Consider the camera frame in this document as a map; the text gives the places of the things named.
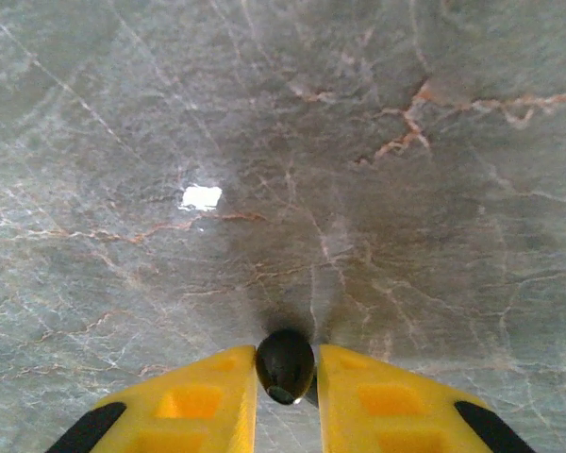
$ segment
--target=floor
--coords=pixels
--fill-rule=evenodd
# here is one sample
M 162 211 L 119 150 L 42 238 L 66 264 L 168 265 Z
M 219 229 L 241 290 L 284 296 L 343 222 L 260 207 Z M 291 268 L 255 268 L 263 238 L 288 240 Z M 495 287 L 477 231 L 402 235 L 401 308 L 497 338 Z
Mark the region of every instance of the floor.
M 566 1 L 0 0 L 0 451 L 281 326 L 566 452 Z

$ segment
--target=dark glossy ball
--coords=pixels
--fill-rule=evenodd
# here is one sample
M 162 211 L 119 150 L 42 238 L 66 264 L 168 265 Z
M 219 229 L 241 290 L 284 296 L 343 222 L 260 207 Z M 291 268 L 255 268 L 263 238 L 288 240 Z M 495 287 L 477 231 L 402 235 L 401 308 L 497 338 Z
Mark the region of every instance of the dark glossy ball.
M 256 371 L 262 387 L 274 401 L 284 405 L 298 403 L 314 374 L 310 343 L 295 330 L 278 330 L 258 346 Z

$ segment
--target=yellow plastic part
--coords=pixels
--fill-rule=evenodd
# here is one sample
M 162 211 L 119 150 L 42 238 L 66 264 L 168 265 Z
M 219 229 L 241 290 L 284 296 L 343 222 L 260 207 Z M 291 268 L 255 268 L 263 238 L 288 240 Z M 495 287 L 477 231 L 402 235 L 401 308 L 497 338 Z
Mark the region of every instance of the yellow plastic part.
M 233 347 L 102 399 L 126 410 L 92 453 L 252 453 L 255 356 Z
M 491 453 L 453 406 L 459 390 L 324 344 L 318 365 L 324 453 Z

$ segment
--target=gray marble surface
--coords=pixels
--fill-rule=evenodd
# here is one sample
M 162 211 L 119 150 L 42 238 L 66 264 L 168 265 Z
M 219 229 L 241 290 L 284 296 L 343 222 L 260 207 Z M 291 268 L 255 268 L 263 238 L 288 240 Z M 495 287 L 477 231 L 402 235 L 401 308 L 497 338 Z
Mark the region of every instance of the gray marble surface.
M 566 0 L 0 0 L 0 451 L 286 324 L 566 452 Z

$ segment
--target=marble floor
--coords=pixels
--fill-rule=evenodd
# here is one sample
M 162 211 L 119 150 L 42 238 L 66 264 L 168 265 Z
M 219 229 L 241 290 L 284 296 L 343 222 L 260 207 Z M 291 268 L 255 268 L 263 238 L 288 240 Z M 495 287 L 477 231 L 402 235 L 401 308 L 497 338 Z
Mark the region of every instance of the marble floor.
M 566 452 L 566 1 L 0 0 L 0 451 L 279 326 Z

